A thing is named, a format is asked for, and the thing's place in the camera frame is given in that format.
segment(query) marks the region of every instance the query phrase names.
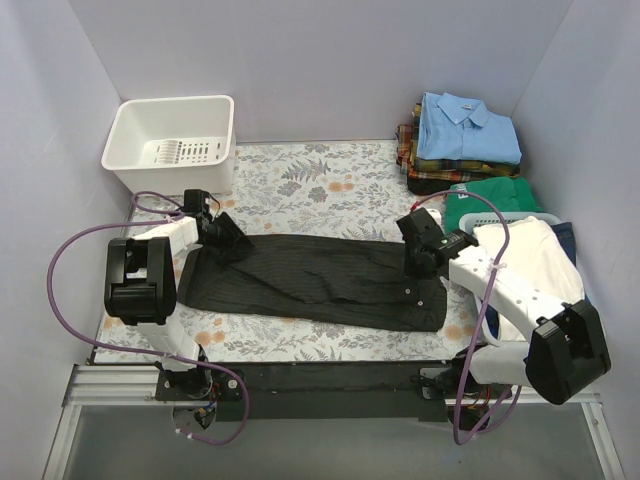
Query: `lavender wall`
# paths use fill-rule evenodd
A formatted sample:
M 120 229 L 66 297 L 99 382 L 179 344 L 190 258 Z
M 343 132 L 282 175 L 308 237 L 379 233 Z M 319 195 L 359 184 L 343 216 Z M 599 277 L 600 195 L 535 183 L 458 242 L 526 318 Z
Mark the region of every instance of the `lavender wall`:
M 627 478 L 640 478 L 640 4 L 575 0 L 514 121 L 544 207 L 574 222 L 612 355 L 600 382 Z
M 0 65 L 0 477 L 40 478 L 71 368 L 89 353 L 51 314 L 45 272 L 73 233 L 126 214 L 100 165 L 120 98 L 66 0 L 0 0 Z M 90 335 L 108 238 L 73 247 L 56 277 L 64 312 Z
M 124 99 L 226 93 L 238 140 L 392 138 L 426 90 L 511 114 L 571 0 L 70 0 Z

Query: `folded blue shirt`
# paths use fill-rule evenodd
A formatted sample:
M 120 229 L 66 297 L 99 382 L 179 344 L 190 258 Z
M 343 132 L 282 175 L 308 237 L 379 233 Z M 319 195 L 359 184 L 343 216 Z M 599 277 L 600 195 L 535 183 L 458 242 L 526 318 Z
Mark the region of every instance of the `folded blue shirt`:
M 487 110 L 482 100 L 445 93 L 422 98 L 418 157 L 520 163 L 513 122 Z

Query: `white plastic basket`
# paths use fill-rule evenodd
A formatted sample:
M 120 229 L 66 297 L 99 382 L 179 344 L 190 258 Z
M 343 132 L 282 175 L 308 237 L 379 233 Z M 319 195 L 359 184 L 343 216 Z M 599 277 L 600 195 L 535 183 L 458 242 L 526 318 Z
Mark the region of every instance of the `white plastic basket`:
M 120 106 L 102 156 L 131 190 L 181 195 L 231 190 L 234 102 L 227 95 L 131 100 Z
M 562 221 L 549 213 L 535 213 L 535 212 L 500 212 L 502 216 L 507 221 L 507 223 L 517 222 L 518 220 L 524 220 L 527 217 L 535 217 L 538 220 L 543 220 L 549 225 L 558 225 L 562 223 Z M 463 215 L 460 219 L 460 223 L 458 228 L 467 232 L 470 235 L 473 235 L 473 229 L 475 227 L 480 227 L 482 225 L 490 225 L 500 223 L 498 220 L 498 216 L 491 213 L 467 213 Z M 476 301 L 476 314 L 480 312 L 480 306 L 482 304 L 482 299 L 479 297 L 475 297 Z M 482 319 L 482 335 L 486 342 L 490 345 L 495 345 L 496 347 L 500 347 L 505 345 L 507 342 L 501 342 L 496 337 L 493 336 L 491 331 L 489 330 L 489 324 L 487 322 L 487 318 Z

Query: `table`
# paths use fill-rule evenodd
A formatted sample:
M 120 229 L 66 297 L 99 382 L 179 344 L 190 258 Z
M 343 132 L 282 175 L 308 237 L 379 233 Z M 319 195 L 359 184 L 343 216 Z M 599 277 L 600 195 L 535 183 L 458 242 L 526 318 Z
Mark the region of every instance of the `table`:
M 408 213 L 416 197 L 407 190 L 406 177 L 395 163 L 395 141 L 251 144 L 238 146 L 236 154 L 233 190 L 217 198 L 245 233 L 402 241 L 395 221 Z M 143 198 L 142 204 L 170 208 L 151 197 Z M 444 211 L 442 199 L 426 206 Z M 157 218 L 140 211 L 133 215 L 133 221 Z M 136 227 L 129 234 L 142 231 Z M 177 279 L 185 258 L 186 252 L 174 258 Z M 219 314 L 180 304 L 174 315 L 212 362 L 449 359 L 468 346 L 477 315 L 469 292 L 444 283 L 447 317 L 437 333 Z M 141 335 L 106 315 L 98 340 L 150 348 Z M 96 363 L 154 360 L 104 349 L 94 355 Z

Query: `shirt collar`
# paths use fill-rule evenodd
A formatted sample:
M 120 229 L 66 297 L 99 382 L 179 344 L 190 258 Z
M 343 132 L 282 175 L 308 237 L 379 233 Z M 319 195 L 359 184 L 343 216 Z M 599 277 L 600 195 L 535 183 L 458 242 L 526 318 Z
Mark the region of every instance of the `shirt collar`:
M 437 105 L 454 125 L 468 118 L 474 125 L 484 127 L 489 120 L 489 111 L 482 100 L 461 98 L 445 93 L 440 97 Z

